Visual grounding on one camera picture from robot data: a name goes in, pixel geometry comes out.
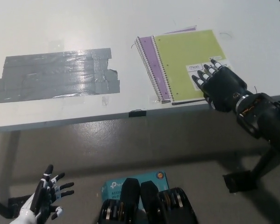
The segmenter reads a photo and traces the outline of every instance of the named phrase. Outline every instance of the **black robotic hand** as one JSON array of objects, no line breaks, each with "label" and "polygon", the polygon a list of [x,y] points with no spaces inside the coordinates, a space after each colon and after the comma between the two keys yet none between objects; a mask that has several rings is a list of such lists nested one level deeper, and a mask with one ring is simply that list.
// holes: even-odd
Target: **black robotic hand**
[{"label": "black robotic hand", "polygon": [[65,188],[72,187],[73,182],[66,183],[61,186],[56,186],[58,180],[65,176],[65,173],[61,173],[54,178],[50,178],[53,172],[53,165],[49,165],[42,175],[42,178],[37,185],[35,193],[28,200],[32,200],[30,204],[30,210],[35,214],[35,218],[38,224],[45,223],[53,212],[52,220],[57,218],[63,212],[63,208],[60,206],[53,206],[56,200],[74,193],[73,190],[60,193]]},{"label": "black robotic hand", "polygon": [[206,101],[216,110],[229,112],[236,110],[241,97],[251,95],[247,91],[247,84],[228,67],[214,59],[210,60],[214,66],[204,65],[206,73],[198,71],[198,77],[192,76],[194,82],[204,93]]}]

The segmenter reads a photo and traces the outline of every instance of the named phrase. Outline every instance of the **purple notebook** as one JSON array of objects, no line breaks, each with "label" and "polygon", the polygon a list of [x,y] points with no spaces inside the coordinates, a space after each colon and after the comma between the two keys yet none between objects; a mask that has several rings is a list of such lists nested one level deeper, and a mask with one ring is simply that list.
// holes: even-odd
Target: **purple notebook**
[{"label": "purple notebook", "polygon": [[[182,30],[170,32],[179,33],[196,30],[196,26],[185,28]],[[149,78],[153,84],[154,90],[158,96],[158,99],[162,103],[170,102],[170,97],[167,93],[167,88],[162,75],[162,71],[158,62],[157,55],[154,50],[154,45],[150,36],[137,37],[136,46],[142,58],[142,61],[146,67]]]}]

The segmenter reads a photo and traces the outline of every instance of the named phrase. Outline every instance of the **notebook label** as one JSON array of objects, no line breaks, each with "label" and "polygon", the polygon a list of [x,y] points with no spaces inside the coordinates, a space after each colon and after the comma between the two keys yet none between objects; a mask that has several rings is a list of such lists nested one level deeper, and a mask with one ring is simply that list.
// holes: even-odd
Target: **notebook label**
[{"label": "notebook label", "polygon": [[188,72],[192,72],[192,71],[198,71],[198,70],[202,70],[202,64],[192,64],[192,65],[186,65],[187,71]]},{"label": "notebook label", "polygon": [[[220,62],[223,66],[226,66],[226,67],[229,67],[230,69],[232,69],[232,68],[231,68],[231,65],[230,65],[230,63],[229,63],[229,61],[228,61],[227,59],[225,59],[225,60],[218,60],[218,62]],[[203,67],[204,64],[207,64],[208,66],[211,66],[211,67],[214,66],[214,65],[213,65],[211,62],[209,62],[209,61],[208,61],[208,62],[201,63],[201,64],[186,65],[188,74],[189,74],[189,76],[190,76],[190,80],[191,80],[191,82],[192,82],[192,84],[193,84],[193,87],[194,87],[194,89],[195,89],[196,91],[200,91],[200,89],[199,89],[199,87],[196,85],[196,83],[193,81],[192,75],[194,75],[194,76],[196,76],[196,77],[199,77],[198,74],[197,74],[197,71],[198,71],[198,70],[201,70],[201,71],[207,73],[207,71],[205,71],[205,69],[204,69],[204,67]]]}]

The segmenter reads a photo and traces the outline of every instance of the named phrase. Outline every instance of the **green notebook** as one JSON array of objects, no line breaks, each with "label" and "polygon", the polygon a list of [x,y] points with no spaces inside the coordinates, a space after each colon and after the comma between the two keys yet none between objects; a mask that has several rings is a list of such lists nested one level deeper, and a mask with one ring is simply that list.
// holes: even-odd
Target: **green notebook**
[{"label": "green notebook", "polygon": [[212,30],[157,35],[152,40],[173,105],[203,99],[191,76],[211,64],[210,58],[228,64]]}]

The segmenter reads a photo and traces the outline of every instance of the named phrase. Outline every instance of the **white robotic hand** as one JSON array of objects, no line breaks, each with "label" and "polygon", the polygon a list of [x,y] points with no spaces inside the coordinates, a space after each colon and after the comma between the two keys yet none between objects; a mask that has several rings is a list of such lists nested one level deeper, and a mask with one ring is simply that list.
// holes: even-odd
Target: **white robotic hand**
[{"label": "white robotic hand", "polygon": [[55,186],[56,182],[64,177],[65,173],[61,173],[50,180],[53,172],[53,165],[49,165],[44,172],[35,193],[21,207],[19,216],[10,224],[44,224],[53,212],[52,220],[60,216],[63,208],[53,206],[56,200],[74,193],[73,190],[60,193],[62,189],[72,187],[74,182]]}]

